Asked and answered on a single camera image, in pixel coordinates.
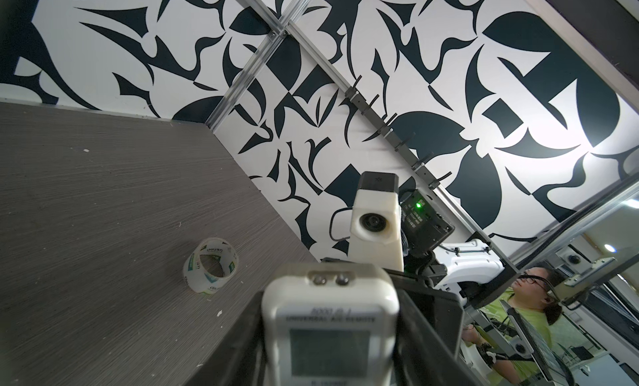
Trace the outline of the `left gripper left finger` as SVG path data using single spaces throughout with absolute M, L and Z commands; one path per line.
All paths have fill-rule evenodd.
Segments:
M 188 385 L 263 385 L 265 330 L 261 314 L 264 293 L 257 292 L 217 348 L 191 376 Z

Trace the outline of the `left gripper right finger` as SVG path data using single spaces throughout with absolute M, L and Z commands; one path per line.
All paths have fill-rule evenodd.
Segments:
M 464 310 L 456 294 L 427 279 L 391 273 L 399 298 L 393 354 L 397 385 L 480 385 L 459 358 Z

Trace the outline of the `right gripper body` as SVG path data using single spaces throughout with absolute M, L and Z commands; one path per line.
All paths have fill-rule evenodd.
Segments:
M 454 226 L 417 189 L 399 193 L 404 271 L 419 274 L 436 261 L 434 249 L 452 233 Z

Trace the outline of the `white remote control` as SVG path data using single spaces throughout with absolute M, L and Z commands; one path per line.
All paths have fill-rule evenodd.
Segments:
M 261 301 L 271 385 L 388 385 L 399 298 L 372 264 L 284 264 Z

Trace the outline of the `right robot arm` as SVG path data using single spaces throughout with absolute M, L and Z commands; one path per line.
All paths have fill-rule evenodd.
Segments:
M 462 305 L 479 309 L 519 273 L 494 244 L 474 233 L 461 243 L 447 243 L 454 226 L 417 189 L 399 192 L 404 272 L 434 289 L 456 294 Z

